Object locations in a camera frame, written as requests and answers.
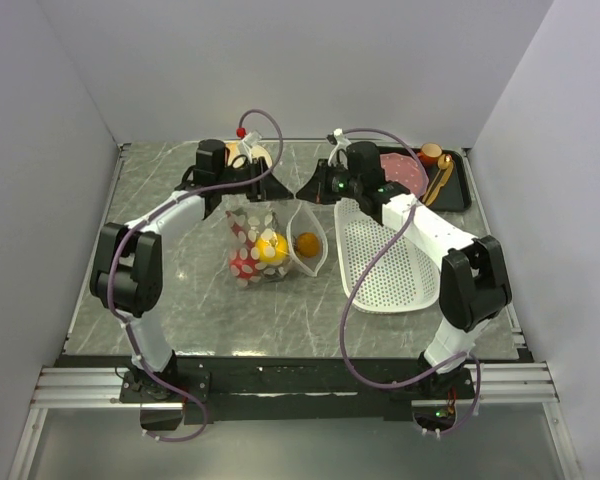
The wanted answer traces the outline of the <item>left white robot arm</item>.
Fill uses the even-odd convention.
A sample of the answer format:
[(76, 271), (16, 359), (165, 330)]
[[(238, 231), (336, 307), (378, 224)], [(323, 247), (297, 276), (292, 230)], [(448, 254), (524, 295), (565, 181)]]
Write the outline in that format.
[(276, 164), (254, 156), (260, 140), (252, 132), (235, 147), (201, 141), (194, 164), (166, 200), (135, 220), (108, 222), (100, 230), (89, 290), (120, 322), (132, 364), (145, 373), (143, 390), (156, 401), (171, 399), (179, 387), (176, 354), (152, 313), (162, 295), (165, 249), (207, 219), (226, 195), (251, 202), (292, 196), (274, 176)]

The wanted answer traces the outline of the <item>yellow apple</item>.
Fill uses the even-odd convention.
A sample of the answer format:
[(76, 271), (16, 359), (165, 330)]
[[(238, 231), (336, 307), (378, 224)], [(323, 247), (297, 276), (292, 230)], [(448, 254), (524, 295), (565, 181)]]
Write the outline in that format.
[(268, 238), (260, 236), (255, 243), (258, 260), (269, 265), (279, 265), (289, 257), (289, 244), (287, 239), (278, 233)]

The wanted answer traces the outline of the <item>red apple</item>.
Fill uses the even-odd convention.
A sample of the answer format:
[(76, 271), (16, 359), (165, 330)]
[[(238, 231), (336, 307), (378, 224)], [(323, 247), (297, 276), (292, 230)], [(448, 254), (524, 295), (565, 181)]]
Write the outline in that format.
[(255, 237), (249, 236), (248, 224), (243, 215), (228, 212), (227, 220), (232, 233), (228, 260), (229, 270), (238, 285), (245, 287), (251, 282), (256, 282), (258, 274), (257, 259), (252, 255)]

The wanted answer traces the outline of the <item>brown kiwi fruit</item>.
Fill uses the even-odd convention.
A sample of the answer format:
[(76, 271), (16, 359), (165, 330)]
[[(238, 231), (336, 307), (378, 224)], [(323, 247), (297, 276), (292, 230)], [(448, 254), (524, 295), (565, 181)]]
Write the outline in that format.
[(312, 232), (304, 232), (297, 236), (295, 251), (305, 258), (314, 258), (321, 252), (321, 241)]

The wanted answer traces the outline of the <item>clear dotted zip bag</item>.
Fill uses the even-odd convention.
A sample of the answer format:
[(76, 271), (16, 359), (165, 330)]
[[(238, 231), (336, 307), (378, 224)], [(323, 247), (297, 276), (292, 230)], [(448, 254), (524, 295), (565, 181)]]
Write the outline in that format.
[(241, 288), (278, 282), (292, 272), (315, 278), (327, 260), (326, 232), (303, 202), (239, 207), (225, 217), (228, 268)]

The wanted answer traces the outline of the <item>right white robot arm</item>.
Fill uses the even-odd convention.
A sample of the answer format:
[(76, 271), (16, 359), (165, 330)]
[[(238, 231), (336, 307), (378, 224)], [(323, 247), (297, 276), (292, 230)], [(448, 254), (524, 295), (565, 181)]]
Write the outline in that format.
[(381, 226), (393, 230), (389, 242), (365, 266), (351, 292), (358, 293), (366, 277), (400, 239), (420, 249), (440, 273), (438, 304), (441, 323), (421, 355), (418, 375), (392, 383), (362, 376), (340, 350), (349, 372), (363, 384), (396, 390), (418, 384), (429, 398), (440, 398), (453, 384), (452, 372), (470, 357), (487, 322), (512, 300), (503, 250), (491, 235), (478, 238), (450, 224), (425, 206), (417, 193), (389, 181), (381, 165), (378, 146), (358, 141), (345, 149), (346, 163), (321, 159), (308, 182), (297, 192), (299, 200), (331, 205), (352, 199), (360, 210)]

